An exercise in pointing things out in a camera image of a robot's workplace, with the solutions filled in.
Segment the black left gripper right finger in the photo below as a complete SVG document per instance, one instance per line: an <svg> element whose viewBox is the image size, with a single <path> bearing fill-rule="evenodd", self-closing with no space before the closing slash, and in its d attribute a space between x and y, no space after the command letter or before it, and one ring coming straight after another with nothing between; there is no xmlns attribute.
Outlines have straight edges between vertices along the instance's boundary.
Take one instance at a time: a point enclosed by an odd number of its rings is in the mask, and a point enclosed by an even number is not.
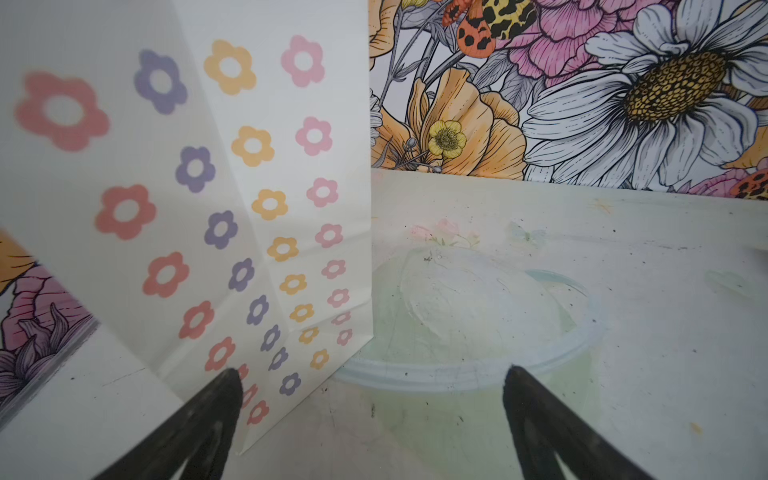
<svg viewBox="0 0 768 480"><path fill-rule="evenodd" d="M648 479L650 475L521 366L506 374L502 397L522 475L563 479Z"/></svg>

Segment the white flower-print paper bag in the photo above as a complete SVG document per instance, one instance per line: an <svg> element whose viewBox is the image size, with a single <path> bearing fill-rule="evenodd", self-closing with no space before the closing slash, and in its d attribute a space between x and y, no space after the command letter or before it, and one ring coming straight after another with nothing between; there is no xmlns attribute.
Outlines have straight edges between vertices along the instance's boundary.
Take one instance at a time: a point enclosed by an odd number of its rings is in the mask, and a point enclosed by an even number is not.
<svg viewBox="0 0 768 480"><path fill-rule="evenodd" d="M97 320L244 452L373 336L361 1L5 1L1 393Z"/></svg>

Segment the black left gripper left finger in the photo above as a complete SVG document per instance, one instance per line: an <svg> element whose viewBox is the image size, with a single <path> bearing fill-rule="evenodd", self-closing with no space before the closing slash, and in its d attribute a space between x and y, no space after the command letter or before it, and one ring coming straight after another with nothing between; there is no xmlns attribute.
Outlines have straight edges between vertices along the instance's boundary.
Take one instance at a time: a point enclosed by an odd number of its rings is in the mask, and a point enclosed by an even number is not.
<svg viewBox="0 0 768 480"><path fill-rule="evenodd" d="M220 479L243 400L237 370L217 375L99 479Z"/></svg>

